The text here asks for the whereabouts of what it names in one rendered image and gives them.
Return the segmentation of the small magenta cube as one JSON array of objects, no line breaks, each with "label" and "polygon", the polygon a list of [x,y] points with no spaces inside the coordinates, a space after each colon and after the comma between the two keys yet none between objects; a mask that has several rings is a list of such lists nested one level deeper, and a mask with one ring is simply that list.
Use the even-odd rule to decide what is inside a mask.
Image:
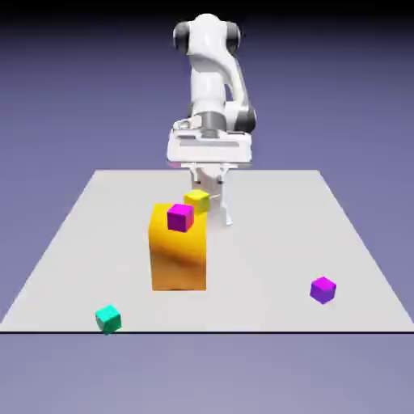
[{"label": "small magenta cube", "polygon": [[194,223],[194,207],[186,204],[174,204],[167,211],[167,228],[185,233]]}]

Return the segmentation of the small teal cube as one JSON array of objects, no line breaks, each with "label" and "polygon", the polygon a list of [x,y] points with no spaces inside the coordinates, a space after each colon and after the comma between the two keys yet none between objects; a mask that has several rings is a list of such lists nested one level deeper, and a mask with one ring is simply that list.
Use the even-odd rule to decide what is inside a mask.
[{"label": "small teal cube", "polygon": [[105,335],[110,335],[122,327],[120,312],[113,305],[97,310],[95,320],[100,331]]}]

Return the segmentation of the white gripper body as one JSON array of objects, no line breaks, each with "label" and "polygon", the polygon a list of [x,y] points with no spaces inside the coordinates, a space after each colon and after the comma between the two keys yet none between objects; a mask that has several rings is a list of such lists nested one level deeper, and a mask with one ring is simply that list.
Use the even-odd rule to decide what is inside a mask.
[{"label": "white gripper body", "polygon": [[172,129],[167,143],[167,161],[188,164],[249,164],[251,134],[218,131],[217,137],[202,137],[199,129]]}]

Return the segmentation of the large orange box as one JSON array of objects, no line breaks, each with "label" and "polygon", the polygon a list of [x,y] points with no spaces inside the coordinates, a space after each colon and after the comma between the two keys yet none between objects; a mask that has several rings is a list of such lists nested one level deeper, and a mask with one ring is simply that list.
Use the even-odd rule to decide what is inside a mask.
[{"label": "large orange box", "polygon": [[152,289],[205,290],[207,286],[207,214],[194,216],[185,231],[168,228],[167,212],[174,205],[156,203],[149,224]]}]

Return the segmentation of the small yellow cube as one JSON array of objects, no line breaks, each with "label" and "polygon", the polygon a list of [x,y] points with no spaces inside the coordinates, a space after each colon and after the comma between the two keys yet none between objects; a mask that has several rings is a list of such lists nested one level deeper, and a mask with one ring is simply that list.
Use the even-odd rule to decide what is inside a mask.
[{"label": "small yellow cube", "polygon": [[194,214],[208,213],[210,209],[210,195],[200,189],[192,189],[184,195],[184,203],[194,208]]}]

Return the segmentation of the small purple cube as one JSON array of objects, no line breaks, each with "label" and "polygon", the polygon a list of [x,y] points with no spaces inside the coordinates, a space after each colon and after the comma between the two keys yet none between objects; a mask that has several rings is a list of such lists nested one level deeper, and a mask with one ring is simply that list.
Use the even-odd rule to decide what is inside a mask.
[{"label": "small purple cube", "polygon": [[311,282],[310,296],[321,304],[330,302],[336,294],[336,283],[325,276]]}]

